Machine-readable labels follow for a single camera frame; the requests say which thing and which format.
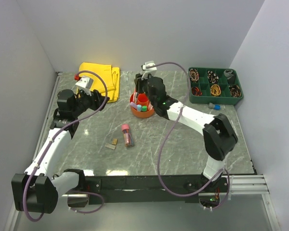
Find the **purple highlighter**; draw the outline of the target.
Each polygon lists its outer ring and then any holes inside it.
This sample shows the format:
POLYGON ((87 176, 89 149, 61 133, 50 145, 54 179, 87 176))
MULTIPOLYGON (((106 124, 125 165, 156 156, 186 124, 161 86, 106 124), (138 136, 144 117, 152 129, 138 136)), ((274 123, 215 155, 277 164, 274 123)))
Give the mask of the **purple highlighter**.
POLYGON ((137 104, 134 102, 130 102, 130 106, 134 109, 137 109, 137 104))

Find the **light blue cap highlighter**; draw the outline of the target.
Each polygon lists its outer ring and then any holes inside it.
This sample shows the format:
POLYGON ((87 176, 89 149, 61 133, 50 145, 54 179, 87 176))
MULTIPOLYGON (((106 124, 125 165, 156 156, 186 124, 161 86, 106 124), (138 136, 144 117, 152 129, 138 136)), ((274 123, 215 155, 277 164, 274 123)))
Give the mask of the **light blue cap highlighter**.
POLYGON ((141 112, 142 111, 142 106, 140 104, 137 105, 137 111, 141 112))

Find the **brown small eraser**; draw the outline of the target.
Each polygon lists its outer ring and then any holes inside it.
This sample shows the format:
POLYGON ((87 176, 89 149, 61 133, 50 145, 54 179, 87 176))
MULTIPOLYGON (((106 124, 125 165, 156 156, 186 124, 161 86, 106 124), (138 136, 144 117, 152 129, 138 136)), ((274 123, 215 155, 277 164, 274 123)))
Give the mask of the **brown small eraser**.
POLYGON ((112 140, 112 145, 117 145, 117 143, 118 143, 118 140, 117 140, 116 138, 114 138, 114 139, 112 140))

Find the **grey tan eraser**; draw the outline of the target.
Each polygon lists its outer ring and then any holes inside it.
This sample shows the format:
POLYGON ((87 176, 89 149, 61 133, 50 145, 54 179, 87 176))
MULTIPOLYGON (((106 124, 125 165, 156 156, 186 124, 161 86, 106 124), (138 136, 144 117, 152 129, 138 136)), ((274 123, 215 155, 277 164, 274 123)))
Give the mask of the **grey tan eraser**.
POLYGON ((106 143, 105 147, 108 148, 108 149, 111 149, 111 150, 115 150, 116 149, 116 145, 109 144, 109 143, 106 143))

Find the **pink lid marker tube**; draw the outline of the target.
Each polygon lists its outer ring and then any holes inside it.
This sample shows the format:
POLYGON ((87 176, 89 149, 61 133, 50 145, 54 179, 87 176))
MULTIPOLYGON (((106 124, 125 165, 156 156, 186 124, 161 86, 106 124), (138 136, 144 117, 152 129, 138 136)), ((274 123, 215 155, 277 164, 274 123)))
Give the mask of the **pink lid marker tube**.
POLYGON ((123 133, 123 140, 124 140, 124 145, 126 147, 133 147, 134 146, 134 141, 131 135, 131 129, 128 124, 123 124, 121 126, 121 130, 123 133))

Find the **brown cap white marker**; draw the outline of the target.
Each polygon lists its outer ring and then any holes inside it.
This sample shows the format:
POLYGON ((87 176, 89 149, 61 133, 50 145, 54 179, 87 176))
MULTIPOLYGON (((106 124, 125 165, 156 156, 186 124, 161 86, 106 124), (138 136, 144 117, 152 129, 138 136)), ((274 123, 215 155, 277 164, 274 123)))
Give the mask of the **brown cap white marker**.
POLYGON ((149 103, 149 105, 148 105, 148 110, 152 110, 152 108, 153 108, 152 104, 149 103))

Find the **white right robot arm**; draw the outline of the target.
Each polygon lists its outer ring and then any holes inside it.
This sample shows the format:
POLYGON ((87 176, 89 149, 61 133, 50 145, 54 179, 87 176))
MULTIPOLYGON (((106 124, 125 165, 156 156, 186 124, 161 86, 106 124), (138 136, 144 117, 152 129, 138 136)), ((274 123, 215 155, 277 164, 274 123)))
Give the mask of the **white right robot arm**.
POLYGON ((134 83, 136 92, 146 95, 158 116, 178 121, 203 136, 209 157, 202 173, 204 178, 201 185, 205 191, 212 192, 219 184, 216 173, 224 167, 228 154, 238 142, 227 116, 206 114, 184 105, 166 93, 163 79, 151 74, 146 77, 136 74, 134 83))

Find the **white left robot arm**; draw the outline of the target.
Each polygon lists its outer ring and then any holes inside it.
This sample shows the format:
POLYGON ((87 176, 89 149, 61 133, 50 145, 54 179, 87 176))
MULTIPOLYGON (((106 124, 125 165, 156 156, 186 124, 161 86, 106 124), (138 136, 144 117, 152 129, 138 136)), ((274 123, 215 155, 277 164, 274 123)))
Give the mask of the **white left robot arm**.
POLYGON ((85 174, 80 169, 67 169, 63 174, 52 179, 53 170, 64 149, 73 139, 80 123, 79 116, 88 109, 97 113, 104 109, 109 101, 94 90, 87 94, 84 90, 62 90, 57 94, 57 108, 53 114, 48 138, 42 149, 22 174, 12 178, 12 191, 17 211, 23 211, 33 222, 30 213, 41 216, 54 211, 59 197, 67 192, 91 195, 85 174))

